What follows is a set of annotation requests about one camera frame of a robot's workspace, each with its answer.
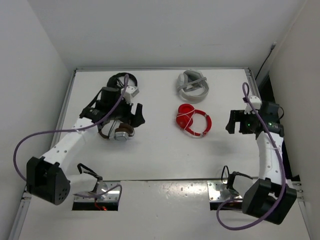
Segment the red headphones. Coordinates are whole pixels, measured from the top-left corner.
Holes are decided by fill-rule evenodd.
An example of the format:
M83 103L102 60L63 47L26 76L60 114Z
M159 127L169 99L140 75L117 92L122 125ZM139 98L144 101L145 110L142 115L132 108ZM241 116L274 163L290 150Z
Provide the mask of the red headphones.
M200 115L205 118L206 127L203 132L196 132L192 130L195 115ZM181 104L178 107L175 122L183 131L186 131L194 137L205 137L212 128L211 117L206 112L196 109L189 103Z

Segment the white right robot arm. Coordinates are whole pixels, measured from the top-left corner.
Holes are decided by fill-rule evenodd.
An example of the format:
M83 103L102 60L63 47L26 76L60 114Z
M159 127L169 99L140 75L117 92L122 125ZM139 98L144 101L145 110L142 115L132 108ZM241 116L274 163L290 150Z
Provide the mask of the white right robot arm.
M282 145L284 127L278 120L279 105L250 97L244 110L231 110L225 127L234 134L236 123L243 135L254 134L259 150L259 173L256 181L247 174L232 172L226 188L242 197L241 210L244 214L261 218L268 214L266 221L279 225L293 206L297 191L286 183L283 166Z

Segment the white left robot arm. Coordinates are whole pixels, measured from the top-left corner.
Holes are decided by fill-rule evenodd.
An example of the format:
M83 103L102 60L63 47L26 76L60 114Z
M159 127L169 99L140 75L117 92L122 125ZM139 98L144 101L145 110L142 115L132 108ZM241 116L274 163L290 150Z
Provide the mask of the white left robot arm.
M32 157L26 165L26 189L31 194L54 205L60 205L68 195L98 199L103 177L82 163L79 173L67 176L67 170L77 153L96 136L107 139L102 129L111 120L119 121L113 137L126 141L134 136L135 128L145 123L142 104L131 112L132 99L139 93L136 86L121 89L102 87L86 106L69 131L54 147L40 158Z

